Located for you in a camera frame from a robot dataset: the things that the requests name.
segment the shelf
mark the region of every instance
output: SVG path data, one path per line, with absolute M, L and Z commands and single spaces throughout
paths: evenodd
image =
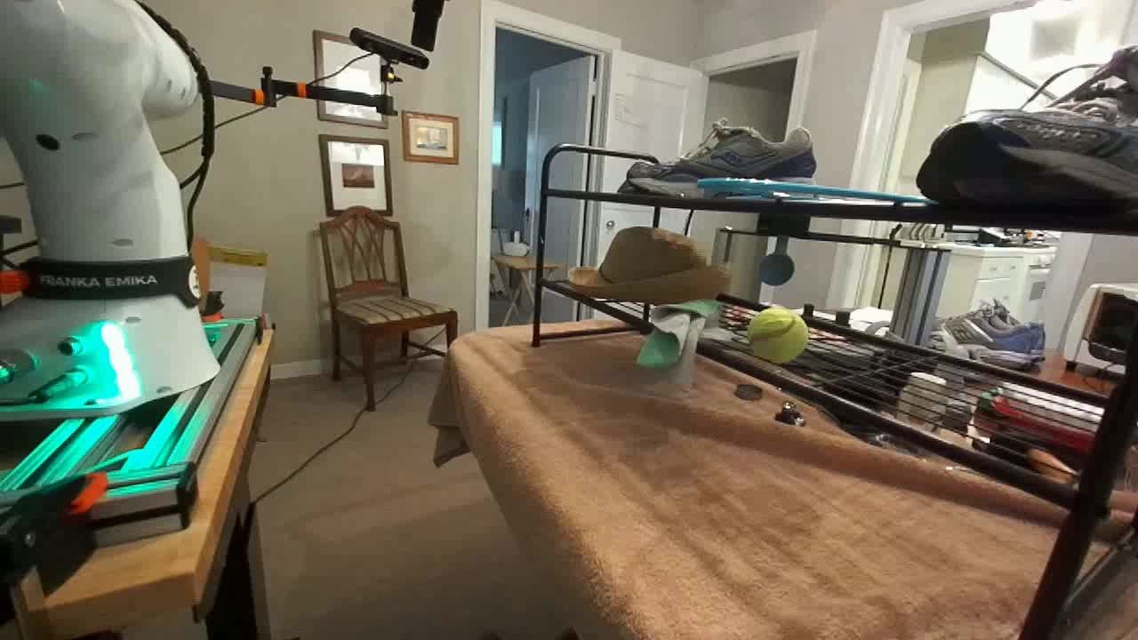
M 786 234 L 808 234 L 812 219 L 1138 234 L 1138 210 L 1006 210 L 1006 207 L 997 210 L 997 207 L 939 207 L 939 204 L 870 207 L 870 204 L 720 201 L 720 195 L 665 201 L 665 195 L 553 189 L 553 164 L 567 152 L 578 152 L 587 162 L 618 158 L 618 162 L 654 164 L 654 158 L 649 152 L 554 146 L 543 158 L 543 172 L 541 172 L 536 262 L 543 262 L 543 234 L 549 234 L 549 213 L 553 213 L 549 201 L 651 207 L 654 224 L 662 224 L 662 210 L 741 213 L 741 219 L 757 219 L 772 232 L 786 232 Z M 601 299 L 587 299 L 562 280 L 536 277 L 533 280 L 533 349 L 549 337 L 541 330 L 543 287 L 569 296 L 605 316 L 617 316 L 640 333 L 651 330 L 651 305 L 633 305 L 633 309 L 611 305 Z M 1022 636 L 1032 636 L 1032 640 L 1058 636 L 1070 621 L 1070 614 L 1092 601 L 1097 588 L 1129 560 L 1129 552 L 1117 552 L 1102 569 L 1092 569 L 1090 576 L 1083 573 L 1138 432 L 1138 337 L 1136 337 L 1136 349 L 1129 351 L 1129 377 L 1102 401 L 1098 394 L 1090 394 L 1090 392 L 1070 392 L 1023 375 L 991 371 L 982 362 L 961 362 L 913 347 L 856 333 L 840 323 L 823 323 L 812 313 L 808 313 L 808 323 L 830 337 L 815 337 L 812 351 L 791 368 L 761 362 L 732 337 L 702 342 L 699 351 L 704 361 L 714 361 L 722 368 L 768 382 L 805 401 L 830 411 L 836 425 L 843 425 L 848 432 L 849 425 L 861 425 L 863 435 L 849 432 L 853 437 L 874 441 L 874 435 L 889 435 L 889 437 L 901 437 L 904 446 L 919 446 L 927 456 L 971 466 L 1010 488 L 1022 488 L 1053 504 L 1064 504 L 1067 520 L 1058 534 L 1053 556 L 1041 569 L 1041 581 L 1036 588 L 1032 607 L 1022 626 Z M 980 421 L 971 426 L 991 426 L 991 421 L 1000 435 L 1003 435 L 1003 425 L 1023 425 L 1023 421 L 1036 426 L 1040 425 L 1067 426 L 1064 437 L 1070 435 L 1078 437 L 1078 451 L 1074 451 L 1078 463 L 1074 470 L 1067 470 L 1067 482 L 1047 482 L 1041 470 L 1032 470 L 1032 463 L 1040 463 L 1032 456 L 1023 470 L 1016 466 L 1023 460 L 1010 463 L 1010 460 L 997 460 L 997 451 L 971 451 L 965 437 L 939 437 L 937 432 L 927 432 L 924 421 L 919 421 L 920 412 L 904 412 L 904 407 L 913 407 L 913 401 L 901 401 L 901 387 L 919 371 L 953 377 L 956 401 L 976 407 Z M 1123 549 L 1131 549 L 1136 534 L 1138 534 L 1138 515 L 1131 524 Z
M 714 213 L 795 213 L 830 220 L 897 220 L 897 224 L 982 224 L 982 227 L 1047 227 L 1090 234 L 1138 234 L 1138 210 L 990 210 L 990 207 L 867 207 L 867 204 L 805 204 L 805 201 L 668 201 L 622 191 L 549 189 L 553 201 L 662 207 L 662 210 L 714 210 Z

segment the door frame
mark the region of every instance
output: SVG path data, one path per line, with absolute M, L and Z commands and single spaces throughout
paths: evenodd
M 524 6 L 511 6 L 505 0 L 480 0 L 480 101 L 476 101 L 476 137 L 480 149 L 490 149 L 495 137 L 495 60 L 497 60 L 497 38 L 495 34 L 510 30 L 541 44 L 582 49 L 598 59 L 598 121 L 595 137 L 608 137 L 608 69 L 611 59 L 622 49 L 622 38 L 608 34 L 595 34 L 572 21 L 557 21 L 549 16 L 533 16 Z M 490 195 L 495 195 L 495 162 L 490 152 L 476 158 L 476 191 L 473 191 L 473 210 L 476 210 L 476 227 L 473 227 L 473 323 L 490 326 Z
M 901 111 L 904 111 L 904 73 L 906 49 L 919 34 L 949 30 L 961 21 L 990 19 L 1000 10 L 1032 6 L 1036 0 L 919 0 L 906 6 L 893 6 L 882 16 L 874 69 L 867 80 L 867 101 L 853 152 L 853 189 L 887 189 L 893 138 L 901 137 Z M 849 220 L 843 224 L 848 234 L 882 234 L 874 220 Z M 870 299 L 874 275 L 882 253 L 863 247 L 843 247 L 834 262 L 830 299 L 840 305 L 861 305 Z
M 812 94 L 812 76 L 815 76 L 815 49 L 819 49 L 819 34 L 795 34 L 784 38 L 727 49 L 714 59 L 699 60 L 699 69 L 708 76 L 728 76 L 745 69 L 761 69 L 761 64 L 779 64 L 795 60 L 795 89 L 791 89 L 791 113 L 786 113 L 786 133 L 808 126 L 808 94 Z

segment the doorway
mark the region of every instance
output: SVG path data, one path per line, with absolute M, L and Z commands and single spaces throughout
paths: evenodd
M 557 141 L 595 141 L 598 59 L 495 30 L 495 128 L 490 128 L 490 326 L 525 323 L 533 313 L 533 232 L 541 213 L 541 162 Z M 582 189 L 587 172 L 557 164 L 557 181 Z M 582 262 L 580 204 L 553 204 L 549 262 Z M 562 296 L 541 299 L 541 322 L 572 322 Z

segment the straw hat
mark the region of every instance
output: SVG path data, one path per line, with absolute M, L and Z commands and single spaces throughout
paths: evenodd
M 601 271 L 572 271 L 569 287 L 617 303 L 688 303 L 714 299 L 728 286 L 691 239 L 662 227 L 622 227 Z

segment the door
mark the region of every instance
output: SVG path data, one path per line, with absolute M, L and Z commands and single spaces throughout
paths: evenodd
M 536 239 L 541 219 L 541 164 L 557 141 L 595 138 L 595 59 L 578 59 L 529 76 L 529 137 L 525 137 L 525 210 L 529 239 Z M 587 164 L 562 158 L 553 166 L 553 189 L 587 189 Z M 557 268 L 582 262 L 582 204 L 553 201 L 543 227 L 543 260 Z M 572 322 L 572 303 L 562 296 L 541 299 L 541 322 Z
M 671 164 L 704 137 L 708 76 L 651 59 L 617 55 L 608 105 L 608 149 L 651 152 L 662 164 Z M 617 191 L 625 181 L 630 162 L 608 162 L 601 172 L 601 189 Z M 651 224 L 651 210 L 601 207 L 595 256 L 601 260 L 617 232 L 637 224 Z M 688 213 L 668 210 L 662 227 L 684 232 Z

